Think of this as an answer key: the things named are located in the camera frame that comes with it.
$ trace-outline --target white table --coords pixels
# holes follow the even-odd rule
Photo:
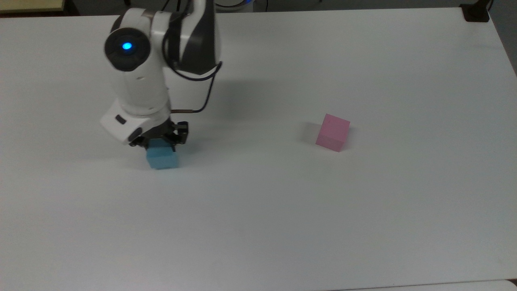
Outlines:
[[[517,277],[517,79],[458,8],[218,15],[181,168],[99,125],[115,17],[0,19],[0,288],[332,290]],[[173,104],[207,83],[168,74]],[[346,150],[314,145],[325,113]]]

